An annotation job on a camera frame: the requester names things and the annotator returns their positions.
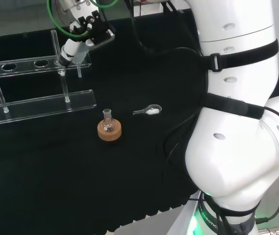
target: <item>clear acrylic stand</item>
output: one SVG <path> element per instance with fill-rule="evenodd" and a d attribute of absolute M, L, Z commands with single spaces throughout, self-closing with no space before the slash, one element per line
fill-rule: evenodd
<path fill-rule="evenodd" d="M 51 31 L 51 36 L 54 56 L 1 61 L 0 77 L 57 71 L 60 76 L 63 94 L 6 103 L 0 88 L 0 123 L 89 109 L 96 106 L 92 90 L 69 93 L 66 83 L 66 70 L 77 69 L 80 76 L 80 68 L 89 67 L 91 64 L 83 61 L 81 64 L 70 64 L 67 68 L 61 66 L 58 63 L 60 46 L 55 30 Z"/>

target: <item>end effector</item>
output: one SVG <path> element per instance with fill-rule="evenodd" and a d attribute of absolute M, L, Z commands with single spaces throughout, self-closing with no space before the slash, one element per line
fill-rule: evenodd
<path fill-rule="evenodd" d="M 59 63 L 67 67 L 79 51 L 81 44 L 86 43 L 89 50 L 100 47 L 114 39 L 114 33 L 107 22 L 103 22 L 98 7 L 88 0 L 60 0 L 62 11 L 71 12 L 76 19 L 70 25 L 70 32 L 82 35 L 79 38 L 69 38 L 62 47 Z"/>

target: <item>black table surface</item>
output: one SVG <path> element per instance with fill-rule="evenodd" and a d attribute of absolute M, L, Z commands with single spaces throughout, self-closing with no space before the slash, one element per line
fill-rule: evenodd
<path fill-rule="evenodd" d="M 184 18 L 195 33 L 191 11 Z M 67 73 L 70 92 L 94 90 L 94 109 L 0 125 L 0 235 L 102 235 L 185 204 L 197 191 L 184 174 L 184 148 L 173 152 L 164 180 L 160 150 L 165 132 L 200 106 L 197 57 L 187 51 L 146 56 L 129 19 L 111 23 L 116 39 L 91 53 L 92 70 L 83 70 L 83 81 L 76 70 Z M 192 46 L 173 15 L 141 17 L 136 25 L 148 47 Z M 52 54 L 49 30 L 0 37 L 0 61 Z M 62 93 L 56 72 L 3 78 L 0 85 L 7 102 Z M 132 115 L 150 104 L 161 105 L 162 113 Z M 97 135 L 104 108 L 122 124 L 114 144 Z M 170 138 L 168 150 L 184 128 Z"/>

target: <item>black strap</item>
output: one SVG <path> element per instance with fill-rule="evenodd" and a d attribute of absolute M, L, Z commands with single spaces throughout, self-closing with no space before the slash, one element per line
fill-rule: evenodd
<path fill-rule="evenodd" d="M 242 217 L 242 216 L 246 216 L 249 215 L 251 213 L 254 213 L 257 209 L 257 207 L 259 206 L 259 203 L 257 206 L 255 206 L 254 208 L 252 208 L 249 211 L 232 211 L 229 209 L 225 209 L 220 207 L 213 199 L 212 197 L 208 196 L 207 194 L 204 195 L 204 199 L 206 200 L 206 203 L 208 203 L 208 205 L 210 206 L 210 208 L 216 212 L 217 214 L 219 214 L 220 216 L 229 216 L 229 217 Z"/>
<path fill-rule="evenodd" d="M 209 211 L 206 209 L 203 203 L 203 196 L 211 207 L 211 209 L 216 213 L 216 218 L 212 216 Z M 255 225 L 255 210 L 259 206 L 259 203 L 256 207 L 249 211 L 231 211 L 228 209 L 221 208 L 212 197 L 204 194 L 203 192 L 200 195 L 199 199 L 199 212 L 205 222 L 205 224 L 217 235 L 248 235 L 254 228 Z M 231 217 L 242 217 L 252 214 L 251 217 L 243 223 L 232 224 L 230 225 L 226 219 L 226 216 Z"/>
<path fill-rule="evenodd" d="M 254 64 L 263 60 L 267 60 L 275 56 L 279 51 L 279 43 L 276 39 L 274 42 L 263 47 L 246 50 L 239 53 L 220 55 L 219 53 L 204 56 L 202 58 L 203 68 L 220 72 L 223 69 L 234 68 L 244 65 Z"/>
<path fill-rule="evenodd" d="M 261 119 L 265 111 L 264 107 L 248 104 L 244 101 L 208 93 L 204 101 L 204 107 L 222 112 L 236 114 L 248 118 Z"/>

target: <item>glass vial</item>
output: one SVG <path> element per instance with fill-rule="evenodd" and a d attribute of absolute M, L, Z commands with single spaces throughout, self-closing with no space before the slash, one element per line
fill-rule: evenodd
<path fill-rule="evenodd" d="M 111 110 L 105 109 L 103 111 L 104 120 L 102 121 L 102 128 L 105 132 L 112 132 L 117 129 L 116 121 L 112 118 Z"/>

